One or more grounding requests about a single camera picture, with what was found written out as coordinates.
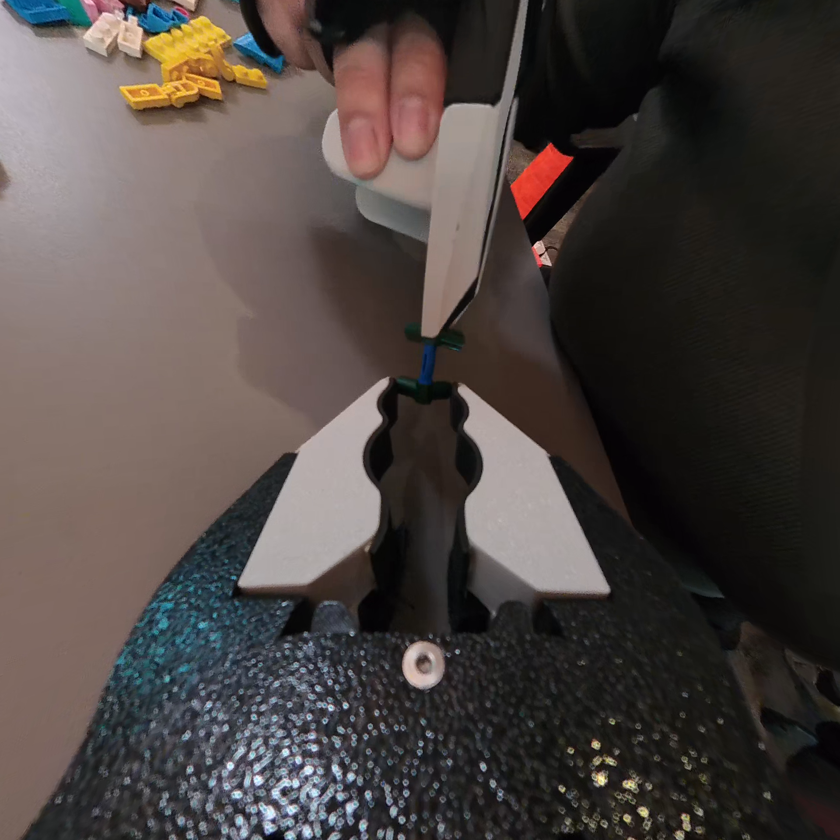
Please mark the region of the person's torso in dark sweater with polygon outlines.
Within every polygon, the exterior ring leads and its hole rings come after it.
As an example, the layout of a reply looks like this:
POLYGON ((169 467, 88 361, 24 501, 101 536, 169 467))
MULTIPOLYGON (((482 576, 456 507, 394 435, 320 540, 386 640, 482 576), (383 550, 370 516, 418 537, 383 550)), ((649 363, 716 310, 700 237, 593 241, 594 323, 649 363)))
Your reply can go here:
POLYGON ((677 2, 551 315, 634 523, 838 667, 838 2, 677 2))

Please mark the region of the pile of colourful bricks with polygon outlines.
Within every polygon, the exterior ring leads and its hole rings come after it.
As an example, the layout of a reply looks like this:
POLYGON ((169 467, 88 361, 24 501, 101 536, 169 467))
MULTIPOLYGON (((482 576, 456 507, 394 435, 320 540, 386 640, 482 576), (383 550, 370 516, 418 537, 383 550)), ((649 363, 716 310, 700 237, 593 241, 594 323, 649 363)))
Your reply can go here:
POLYGON ((197 2, 6 1, 17 18, 35 28, 75 27, 95 56, 117 51, 134 60, 153 59, 159 81, 121 86, 119 93, 136 112, 180 109, 201 100, 224 99, 223 82, 265 90, 263 69, 280 74, 283 56, 269 56, 251 34, 231 38, 203 15, 197 2))

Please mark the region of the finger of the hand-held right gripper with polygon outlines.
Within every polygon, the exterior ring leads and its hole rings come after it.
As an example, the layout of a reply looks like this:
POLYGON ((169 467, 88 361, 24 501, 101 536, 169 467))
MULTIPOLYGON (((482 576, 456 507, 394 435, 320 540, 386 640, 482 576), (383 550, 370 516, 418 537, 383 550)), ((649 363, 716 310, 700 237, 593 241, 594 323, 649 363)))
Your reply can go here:
POLYGON ((423 284, 421 334, 436 338, 468 307, 487 262, 518 100, 444 111, 423 284))

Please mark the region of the red plastic object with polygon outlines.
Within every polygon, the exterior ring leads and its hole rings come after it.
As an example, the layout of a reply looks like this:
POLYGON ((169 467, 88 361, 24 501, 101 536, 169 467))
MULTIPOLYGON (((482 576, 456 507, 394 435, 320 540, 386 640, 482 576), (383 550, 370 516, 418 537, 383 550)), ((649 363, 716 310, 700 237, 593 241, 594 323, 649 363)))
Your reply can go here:
POLYGON ((511 193, 522 220, 537 206, 573 159, 549 143, 516 177, 511 184, 511 193))

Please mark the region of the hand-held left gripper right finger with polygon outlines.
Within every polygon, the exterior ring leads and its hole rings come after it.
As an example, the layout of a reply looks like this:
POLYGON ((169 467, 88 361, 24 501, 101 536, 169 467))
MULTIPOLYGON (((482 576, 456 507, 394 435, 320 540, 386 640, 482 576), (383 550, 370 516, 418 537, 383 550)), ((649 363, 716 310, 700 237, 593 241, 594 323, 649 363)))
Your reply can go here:
POLYGON ((451 625, 488 627, 501 606, 610 596, 550 455, 464 384, 451 392, 465 483, 451 548, 451 625))

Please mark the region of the grey desk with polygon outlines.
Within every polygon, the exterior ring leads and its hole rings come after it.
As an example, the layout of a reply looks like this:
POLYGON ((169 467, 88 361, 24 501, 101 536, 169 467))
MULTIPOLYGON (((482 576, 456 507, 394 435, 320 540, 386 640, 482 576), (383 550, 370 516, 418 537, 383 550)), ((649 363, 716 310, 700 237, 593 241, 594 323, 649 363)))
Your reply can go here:
POLYGON ((2 838, 197 536, 385 375, 422 264, 321 156, 330 85, 134 112, 148 58, 2 4, 2 838))

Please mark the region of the dark green connector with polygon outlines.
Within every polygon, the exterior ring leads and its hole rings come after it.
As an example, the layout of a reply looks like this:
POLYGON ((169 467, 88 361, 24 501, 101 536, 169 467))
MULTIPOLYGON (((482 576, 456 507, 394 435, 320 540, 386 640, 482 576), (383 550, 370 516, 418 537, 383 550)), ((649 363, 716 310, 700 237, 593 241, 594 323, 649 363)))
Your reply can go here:
POLYGON ((453 392, 451 382, 422 382, 405 376, 397 377, 395 386, 400 396, 410 398, 419 405, 429 405, 436 401, 447 400, 453 392))
POLYGON ((456 329, 441 329, 435 336, 425 335, 420 322, 409 322, 404 328, 404 334, 409 342, 445 347, 460 351, 466 342, 465 335, 456 329))

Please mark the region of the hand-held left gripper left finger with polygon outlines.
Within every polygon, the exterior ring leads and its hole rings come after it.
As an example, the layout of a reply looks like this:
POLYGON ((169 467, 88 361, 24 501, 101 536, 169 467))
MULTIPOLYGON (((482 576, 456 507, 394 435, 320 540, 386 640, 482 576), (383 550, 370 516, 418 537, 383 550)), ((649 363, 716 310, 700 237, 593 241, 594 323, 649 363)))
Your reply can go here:
POLYGON ((382 479, 392 466, 398 388, 386 377, 299 447, 238 578, 247 595, 342 604, 384 631, 403 584, 403 528, 382 479))

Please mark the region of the person's right hand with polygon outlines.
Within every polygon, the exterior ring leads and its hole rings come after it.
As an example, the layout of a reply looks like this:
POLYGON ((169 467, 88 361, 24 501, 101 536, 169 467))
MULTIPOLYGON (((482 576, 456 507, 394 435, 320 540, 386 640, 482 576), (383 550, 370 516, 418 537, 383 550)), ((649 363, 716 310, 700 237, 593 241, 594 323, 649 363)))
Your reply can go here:
POLYGON ((438 136, 447 76, 445 47, 423 17, 405 14, 333 48, 327 60, 302 1, 241 2, 258 46, 333 85, 344 159, 353 177, 380 174, 391 152, 422 159, 438 136))

